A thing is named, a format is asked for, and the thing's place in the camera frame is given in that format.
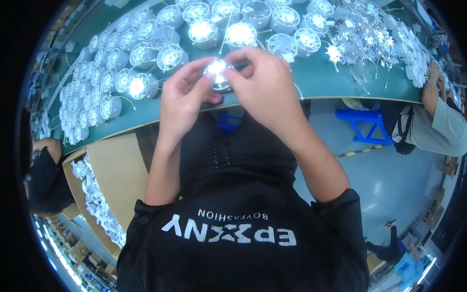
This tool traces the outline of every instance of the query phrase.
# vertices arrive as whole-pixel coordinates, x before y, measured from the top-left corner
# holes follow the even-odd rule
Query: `white plastic lamp housing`
[[[300,23],[300,15],[288,6],[274,8],[269,25],[273,31],[280,34],[290,34],[297,29]]]
[[[152,35],[152,40],[148,43],[151,47],[160,50],[168,44],[180,44],[180,35],[168,25],[162,25]]]
[[[161,48],[157,55],[157,67],[162,73],[175,73],[180,67],[188,63],[188,53],[177,44],[169,44]]]
[[[129,95],[129,90],[128,88],[130,87],[131,80],[133,80],[133,77],[136,76],[138,72],[124,68],[120,70],[120,72],[117,75],[117,80],[115,81],[115,88],[117,89],[117,92],[124,95],[127,93]]]
[[[128,51],[115,48],[109,53],[109,56],[107,57],[107,69],[120,71],[127,66],[129,59],[130,53],[128,53]]]
[[[200,2],[203,2],[203,0],[175,0],[175,4],[177,4],[182,10],[185,10],[189,6],[194,7]]]
[[[299,28],[294,34],[298,46],[297,56],[308,58],[321,48],[321,40],[311,29]]]
[[[94,52],[97,52],[97,50],[99,49],[97,47],[97,43],[99,42],[99,36],[93,36],[91,38],[91,40],[89,41],[89,46],[88,46],[88,51],[90,53],[94,53]]]
[[[107,51],[112,51],[114,48],[118,48],[119,46],[119,40],[120,40],[121,33],[118,31],[114,32],[111,34],[107,40],[106,43],[106,50]]]
[[[99,35],[99,40],[97,41],[97,47],[104,48],[107,44],[107,40],[109,39],[110,36],[110,31],[104,30],[100,35]]]
[[[91,90],[92,90],[91,81],[87,79],[81,80],[81,84],[79,85],[79,96],[83,98],[86,92],[89,92]]]
[[[333,6],[326,0],[311,0],[306,7],[306,11],[308,13],[317,13],[324,17],[329,17],[334,14]]]
[[[137,43],[136,29],[134,28],[129,28],[127,31],[125,31],[121,35],[119,41],[120,49],[127,51],[131,51]]]
[[[273,10],[276,7],[280,6],[290,6],[292,4],[291,0],[264,0],[264,3],[268,4]]]
[[[94,57],[94,66],[105,67],[109,52],[105,48],[100,48]]]
[[[226,41],[231,51],[255,43],[256,29],[248,23],[234,23],[226,29]]]
[[[216,91],[230,90],[230,85],[227,83],[226,79],[222,75],[223,70],[226,68],[234,69],[234,66],[232,66],[232,64],[224,60],[215,60],[212,64],[209,64],[206,66],[203,74],[206,74],[206,73],[216,74],[216,79],[214,80],[212,89]]]
[[[117,24],[117,31],[118,32],[124,32],[124,31],[127,31],[130,27],[131,27],[131,19],[132,19],[132,15],[131,13],[127,13],[125,14],[124,16],[122,16],[119,20],[118,20],[118,24]]]
[[[323,16],[315,13],[308,13],[307,15],[304,15],[298,27],[309,28],[319,37],[325,36],[329,29],[326,26],[326,19]]]
[[[219,30],[210,20],[199,20],[190,25],[188,37],[193,45],[201,50],[207,50],[217,46],[219,42]]]
[[[229,24],[237,23],[241,19],[240,4],[235,0],[220,0],[211,8],[213,16],[219,16],[222,20],[217,22],[219,28],[226,28]]]
[[[115,92],[115,81],[117,80],[117,71],[107,70],[102,76],[100,86],[102,87],[102,92]]]
[[[131,79],[128,87],[131,97],[135,100],[149,100],[156,96],[159,81],[152,74],[139,73]]]
[[[131,19],[131,26],[133,28],[138,28],[148,19],[156,19],[156,16],[149,9],[142,8],[134,13],[133,18]]]
[[[275,34],[267,42],[269,51],[278,57],[283,57],[284,54],[292,54],[295,57],[298,53],[297,43],[289,35]]]
[[[100,102],[100,114],[104,119],[116,118],[121,112],[121,98],[120,97],[108,97],[105,96]]]
[[[253,11],[250,13],[242,12],[242,16],[245,21],[251,24],[255,29],[265,28],[269,24],[271,18],[272,9],[271,6],[264,3],[263,1],[253,0],[247,2],[243,8],[251,8]]]
[[[209,5],[200,1],[187,6],[182,16],[188,25],[192,25],[196,21],[209,19],[211,17],[211,9]]]
[[[157,14],[156,20],[160,25],[169,25],[177,29],[183,24],[182,11],[177,5],[166,6]]]
[[[142,69],[150,68],[157,60],[157,50],[145,42],[138,43],[130,53],[130,64]]]
[[[102,80],[102,75],[104,75],[104,72],[106,71],[106,68],[104,67],[94,67],[94,70],[92,71],[91,75],[91,85],[96,86],[97,84],[100,84],[100,81]]]

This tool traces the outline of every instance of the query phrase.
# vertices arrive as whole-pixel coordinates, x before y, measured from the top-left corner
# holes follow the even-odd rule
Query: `pile of lamp parts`
[[[100,223],[112,242],[123,248],[127,241],[127,234],[110,211],[109,205],[106,203],[92,172],[87,154],[83,156],[83,160],[79,160],[77,163],[72,161],[71,165],[75,177],[83,181],[81,186],[86,194],[86,210],[96,217],[96,223]]]
[[[290,7],[292,3],[306,6],[307,14],[299,15]],[[88,137],[90,127],[118,117],[122,98],[138,102],[156,96],[160,80],[150,72],[158,68],[162,73],[173,74],[189,62],[176,32],[183,22],[189,25],[191,44],[200,50],[219,45],[222,54],[224,44],[231,51],[253,45],[294,62],[296,57],[312,56],[325,46],[322,43],[327,43],[323,54],[329,56],[336,72],[339,62],[348,65],[367,94],[365,76],[377,78],[379,66],[388,70],[385,88],[394,67],[405,70],[413,85],[421,88],[427,81],[427,64],[434,60],[417,37],[421,27],[415,24],[411,29],[389,10],[367,0],[338,3],[176,0],[176,5],[160,6],[157,15],[148,8],[123,15],[115,30],[93,36],[81,50],[72,78],[60,91],[64,143],[76,144]],[[271,30],[276,33],[265,46],[257,35]],[[446,88],[450,87],[446,79]],[[213,87],[226,88],[230,89],[223,84]]]

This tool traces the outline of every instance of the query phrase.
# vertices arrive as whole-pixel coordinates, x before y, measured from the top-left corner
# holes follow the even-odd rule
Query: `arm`
[[[212,79],[202,70],[215,58],[207,57],[180,68],[163,85],[159,137],[149,171],[144,203],[162,206],[178,199],[180,191],[180,143],[193,127],[202,102],[219,103],[219,93],[212,93]]]
[[[341,165],[303,115],[289,63],[256,47],[232,52],[225,60],[252,63],[241,72],[227,68],[225,78],[250,115],[292,150],[316,200],[331,201],[350,188]]]
[[[44,138],[32,142],[33,153],[42,151],[44,147],[47,147],[47,151],[50,154],[50,157],[52,157],[55,165],[57,165],[58,161],[60,161],[60,157],[62,156],[62,145],[60,144],[60,141],[53,138]]]

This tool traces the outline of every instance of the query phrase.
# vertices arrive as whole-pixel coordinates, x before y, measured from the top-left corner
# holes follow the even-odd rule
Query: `person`
[[[418,285],[417,282],[423,275],[424,260],[421,258],[412,241],[409,241],[409,247],[413,253],[413,257],[406,252],[405,246],[397,238],[396,220],[386,223],[384,228],[387,227],[391,228],[389,246],[374,245],[365,239],[367,249],[376,253],[379,259],[393,265],[394,270],[401,277],[400,282],[384,290],[384,292],[392,291],[397,287],[405,289],[409,286],[412,286],[412,291],[421,292],[423,285]]]
[[[423,105],[406,106],[402,110],[400,121],[391,131],[392,139],[396,143],[401,142],[407,120],[411,119],[405,138],[407,144],[421,150],[461,157],[467,153],[467,115],[454,104],[453,93],[446,94],[444,79],[435,62],[429,64],[429,70],[428,80],[422,89]]]
[[[214,59],[186,64],[163,85],[144,202],[127,229],[117,289],[367,291],[359,196],[303,115],[287,62],[256,47],[226,56],[251,62],[221,73],[246,113],[231,136],[206,144],[209,131],[191,135],[201,133],[201,103],[221,101],[211,91],[216,75],[199,78]],[[317,200],[311,208],[293,189],[297,162]]]
[[[22,167],[25,178],[29,210],[37,215],[58,214],[74,202],[73,195],[63,172],[61,143],[57,139],[33,140],[29,125],[29,114],[23,111],[21,132]],[[37,154],[31,167],[31,157]]]

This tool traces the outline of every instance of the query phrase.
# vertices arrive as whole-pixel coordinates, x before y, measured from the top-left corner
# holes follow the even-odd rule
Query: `black pants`
[[[374,245],[371,242],[367,242],[366,245],[367,249],[376,253],[376,256],[378,256],[380,260],[386,261],[388,264],[395,265],[404,255],[404,253],[399,250],[397,242],[397,229],[395,226],[392,226],[391,242],[389,246]]]
[[[302,101],[302,110],[310,117],[310,101]],[[156,147],[159,124],[136,130],[138,144],[149,171]],[[199,113],[193,128],[183,137],[180,155],[180,185],[220,172],[232,166],[257,168],[293,184],[297,162],[292,151],[248,112],[232,133],[217,129],[209,112]]]

